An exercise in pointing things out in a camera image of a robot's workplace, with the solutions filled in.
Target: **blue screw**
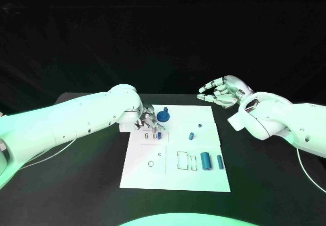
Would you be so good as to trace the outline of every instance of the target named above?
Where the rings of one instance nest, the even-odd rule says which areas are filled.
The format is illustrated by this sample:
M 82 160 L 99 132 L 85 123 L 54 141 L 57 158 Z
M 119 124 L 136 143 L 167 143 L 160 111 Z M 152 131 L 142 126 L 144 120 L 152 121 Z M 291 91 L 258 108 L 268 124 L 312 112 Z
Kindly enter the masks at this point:
M 193 139 L 193 135 L 194 135 L 194 134 L 193 134 L 193 133 L 190 133 L 190 135 L 188 135 L 188 140 L 191 140 L 191 139 Z

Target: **black curtain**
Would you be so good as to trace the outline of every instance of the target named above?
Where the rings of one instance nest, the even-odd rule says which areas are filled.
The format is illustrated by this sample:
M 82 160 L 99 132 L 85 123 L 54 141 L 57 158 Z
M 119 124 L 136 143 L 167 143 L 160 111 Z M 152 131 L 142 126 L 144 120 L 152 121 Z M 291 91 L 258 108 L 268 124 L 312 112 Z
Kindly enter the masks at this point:
M 255 91 L 326 105 L 326 4 L 134 1 L 0 9 L 0 111 L 119 83 L 196 94 L 227 74 Z

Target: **robotic hand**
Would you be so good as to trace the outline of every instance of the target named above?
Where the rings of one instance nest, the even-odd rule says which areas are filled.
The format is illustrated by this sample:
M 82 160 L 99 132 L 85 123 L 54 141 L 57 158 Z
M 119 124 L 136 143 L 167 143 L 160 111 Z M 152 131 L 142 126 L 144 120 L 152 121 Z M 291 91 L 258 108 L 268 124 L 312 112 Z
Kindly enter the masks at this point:
M 0 117 L 0 188 L 21 166 L 51 147 L 119 123 L 119 131 L 141 126 L 164 131 L 154 108 L 142 104 L 135 88 L 121 84 L 50 107 Z
M 233 129 L 246 128 L 250 135 L 265 140 L 275 135 L 298 149 L 326 158 L 326 107 L 315 104 L 291 104 L 275 94 L 253 92 L 232 75 L 209 82 L 201 93 L 216 87 L 211 95 L 197 94 L 200 100 L 223 108 L 239 104 L 237 113 L 227 119 Z

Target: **black table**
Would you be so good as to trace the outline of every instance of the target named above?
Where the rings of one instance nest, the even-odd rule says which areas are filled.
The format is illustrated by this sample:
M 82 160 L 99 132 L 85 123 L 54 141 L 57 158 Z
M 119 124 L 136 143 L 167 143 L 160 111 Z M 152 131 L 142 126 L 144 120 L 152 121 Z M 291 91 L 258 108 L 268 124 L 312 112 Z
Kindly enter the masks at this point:
M 64 93 L 56 103 L 82 95 Z M 261 141 L 245 130 L 236 132 L 226 121 L 236 107 L 223 110 L 196 95 L 139 97 L 157 105 L 211 106 L 230 193 L 118 188 L 128 133 L 119 133 L 113 124 L 17 172 L 0 190 L 0 225 L 113 226 L 170 212 L 219 215 L 266 226 L 326 224 L 326 194 L 307 179 L 285 140 Z M 311 178 L 326 188 L 317 157 L 299 154 Z

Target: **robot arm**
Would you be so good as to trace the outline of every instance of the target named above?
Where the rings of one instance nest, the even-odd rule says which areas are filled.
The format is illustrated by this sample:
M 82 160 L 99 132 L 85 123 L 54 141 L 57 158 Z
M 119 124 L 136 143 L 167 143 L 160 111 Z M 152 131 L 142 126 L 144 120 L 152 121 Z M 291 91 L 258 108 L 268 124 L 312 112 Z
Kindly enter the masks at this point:
M 115 122 L 119 128 L 132 125 L 132 129 L 138 129 L 147 125 L 164 130 L 154 119 L 151 105 L 142 105 L 135 88 L 123 84 L 108 92 L 0 117 L 0 141 L 8 152 L 4 157 L 0 151 L 0 188 L 31 158 Z
M 224 108 L 239 104 L 237 113 L 227 119 L 236 131 L 246 128 L 261 140 L 272 135 L 279 136 L 294 147 L 326 158 L 324 106 L 292 104 L 275 94 L 255 93 L 232 75 L 207 83 L 198 92 L 213 86 L 217 86 L 214 96 L 197 94 L 197 98 Z

